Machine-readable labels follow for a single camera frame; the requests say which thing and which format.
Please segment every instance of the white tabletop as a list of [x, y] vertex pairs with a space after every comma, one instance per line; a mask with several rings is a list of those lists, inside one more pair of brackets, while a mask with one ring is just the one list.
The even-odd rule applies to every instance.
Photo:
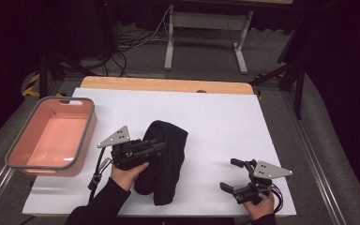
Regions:
[[[230, 159], [260, 159], [280, 166], [254, 95], [78, 88], [73, 96], [91, 98], [97, 113], [97, 125], [82, 171], [74, 177], [39, 176], [25, 203], [24, 214], [67, 215], [75, 207], [86, 205], [90, 193], [87, 186], [98, 161], [97, 145], [123, 125], [127, 125], [131, 140], [142, 139], [155, 120], [177, 125], [188, 132], [188, 137], [173, 202], [154, 206], [152, 195], [142, 196], [132, 190], [120, 216], [243, 216], [247, 213], [245, 208], [219, 187], [219, 182], [236, 188], [249, 182], [247, 170], [231, 165]], [[110, 156], [107, 149], [104, 157]], [[97, 193], [109, 175], [110, 170], [106, 170]], [[275, 179], [274, 183], [284, 198], [278, 215], [295, 215], [285, 179]]]

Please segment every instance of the white metal frame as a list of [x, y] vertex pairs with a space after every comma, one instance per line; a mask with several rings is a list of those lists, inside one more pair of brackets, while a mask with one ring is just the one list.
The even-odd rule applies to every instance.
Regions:
[[[233, 44], [236, 60], [238, 62], [239, 70], [242, 74], [247, 74], [248, 69], [245, 63], [244, 55], [242, 54], [242, 47], [244, 45], [245, 37], [248, 33], [250, 21], [252, 19], [253, 11], [248, 11], [246, 16], [226, 16], [205, 13], [188, 13], [175, 12], [174, 6], [170, 6], [169, 12], [169, 34], [168, 47], [166, 50], [165, 66], [166, 70], [172, 69], [173, 61], [173, 29], [174, 27], [189, 27], [189, 28], [208, 28], [208, 29], [231, 29], [240, 30], [241, 35], [239, 41]], [[229, 18], [232, 20], [232, 27], [229, 27]]]

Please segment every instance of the desk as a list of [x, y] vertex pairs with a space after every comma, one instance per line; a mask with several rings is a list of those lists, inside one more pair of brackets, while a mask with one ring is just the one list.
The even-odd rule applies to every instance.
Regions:
[[[201, 89], [206, 92], [216, 89], [218, 93], [191, 93]], [[238, 94], [229, 94], [235, 89]], [[119, 216], [243, 216], [246, 213], [243, 206], [218, 185], [221, 181], [235, 186], [248, 183], [247, 171], [232, 166], [230, 159], [255, 158], [280, 166], [258, 99], [251, 94], [247, 83], [85, 78], [74, 97], [93, 99], [98, 120], [82, 171], [74, 177], [39, 176], [22, 212], [66, 215], [76, 206], [87, 204], [87, 185], [99, 155], [97, 145], [123, 125], [129, 128], [132, 140], [142, 138], [149, 124], [159, 119], [188, 131], [186, 158], [174, 200], [157, 207], [152, 195], [141, 196], [133, 190]], [[107, 171], [97, 192], [109, 177]], [[285, 179], [276, 179], [275, 183], [285, 199], [278, 214], [295, 215]]]

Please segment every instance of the pink tray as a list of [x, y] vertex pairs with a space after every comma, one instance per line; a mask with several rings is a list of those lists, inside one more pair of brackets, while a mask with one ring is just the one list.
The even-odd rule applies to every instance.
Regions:
[[45, 97], [28, 117], [6, 156], [30, 175], [74, 176], [84, 163], [98, 118], [85, 97]]

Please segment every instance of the hand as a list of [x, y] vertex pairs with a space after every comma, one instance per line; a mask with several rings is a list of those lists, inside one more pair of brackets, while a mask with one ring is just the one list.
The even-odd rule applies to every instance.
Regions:
[[123, 190], [130, 191], [133, 182], [137, 179], [139, 174], [147, 168], [148, 162], [143, 165], [134, 167], [128, 171], [122, 171], [112, 166], [111, 179], [119, 185]]
[[262, 200], [260, 203], [254, 205], [252, 202], [244, 202], [243, 205], [250, 214], [252, 220], [261, 218], [262, 216], [274, 213], [274, 195], [270, 191], [268, 199]]

